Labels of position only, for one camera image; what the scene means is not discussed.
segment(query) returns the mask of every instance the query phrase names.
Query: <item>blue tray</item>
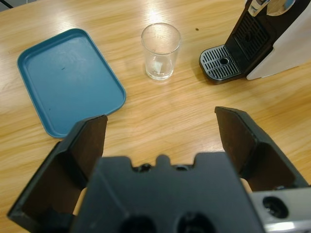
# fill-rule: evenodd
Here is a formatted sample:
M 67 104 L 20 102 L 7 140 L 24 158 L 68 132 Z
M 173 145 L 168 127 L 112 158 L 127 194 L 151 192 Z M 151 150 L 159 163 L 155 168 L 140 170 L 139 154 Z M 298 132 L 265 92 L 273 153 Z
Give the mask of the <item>blue tray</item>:
M 71 29 L 25 50 L 20 74 L 46 132 L 65 137 L 87 117 L 110 114 L 125 102 L 121 83 L 81 29 Z

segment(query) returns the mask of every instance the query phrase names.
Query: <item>screw hole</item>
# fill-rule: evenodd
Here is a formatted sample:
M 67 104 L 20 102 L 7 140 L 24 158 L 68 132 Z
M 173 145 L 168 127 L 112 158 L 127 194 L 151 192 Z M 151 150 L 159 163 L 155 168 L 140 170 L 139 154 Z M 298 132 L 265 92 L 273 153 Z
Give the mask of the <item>screw hole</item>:
M 216 233 L 216 231 L 203 214 L 186 213 L 178 223 L 177 233 Z
M 288 209 L 284 202 L 276 197 L 265 197 L 262 201 L 263 206 L 266 210 L 274 217 L 277 218 L 287 218 L 288 217 Z
M 222 65 L 227 65 L 229 63 L 229 60 L 227 58 L 222 58 L 219 61 L 220 61 L 220 64 Z

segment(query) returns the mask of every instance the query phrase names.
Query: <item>wood grain surface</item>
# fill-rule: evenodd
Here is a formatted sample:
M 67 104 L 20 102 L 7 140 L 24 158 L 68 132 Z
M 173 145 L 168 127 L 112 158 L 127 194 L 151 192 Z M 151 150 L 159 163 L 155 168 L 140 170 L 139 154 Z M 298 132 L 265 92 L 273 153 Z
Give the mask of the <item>wood grain surface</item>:
M 27 94 L 16 61 L 25 49 L 71 28 L 86 30 L 123 84 L 125 105 L 108 117 L 104 156 L 134 165 L 173 164 L 223 150 L 215 106 L 247 111 L 311 183 L 311 63 L 269 78 L 209 83 L 200 53 L 223 44 L 244 0 L 42 0 L 0 13 L 0 232 L 21 233 L 6 213 L 53 145 Z M 149 24 L 182 35 L 174 74 L 157 82 L 144 72 L 140 44 Z

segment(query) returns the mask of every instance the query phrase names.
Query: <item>black machine front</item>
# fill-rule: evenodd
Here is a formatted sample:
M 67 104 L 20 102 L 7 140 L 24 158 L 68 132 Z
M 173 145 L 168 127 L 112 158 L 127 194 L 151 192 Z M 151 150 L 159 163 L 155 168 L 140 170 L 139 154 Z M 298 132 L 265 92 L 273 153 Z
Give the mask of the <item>black machine front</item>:
M 107 117 L 78 122 L 8 217 L 33 233 L 264 233 L 287 222 L 311 229 L 310 203 L 300 203 L 311 189 L 278 146 L 247 113 L 215 112 L 225 152 L 199 153 L 191 165 L 171 165 L 166 155 L 139 167 L 102 158 Z
M 199 63 L 209 80 L 220 84 L 246 77 L 273 50 L 275 41 L 310 3 L 310 0 L 288 0 L 292 6 L 277 16 L 268 14 L 269 5 L 256 16 L 249 13 L 253 2 L 260 5 L 274 1 L 248 0 L 226 43 L 202 52 Z

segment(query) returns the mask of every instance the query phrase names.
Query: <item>clear drinking glass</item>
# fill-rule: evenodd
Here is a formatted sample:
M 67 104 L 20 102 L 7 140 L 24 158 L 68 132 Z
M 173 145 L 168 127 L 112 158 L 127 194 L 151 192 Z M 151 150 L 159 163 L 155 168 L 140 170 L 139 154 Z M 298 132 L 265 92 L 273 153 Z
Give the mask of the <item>clear drinking glass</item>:
M 155 80 L 169 78 L 181 44 L 179 31 L 167 23 L 151 24 L 141 34 L 147 74 Z

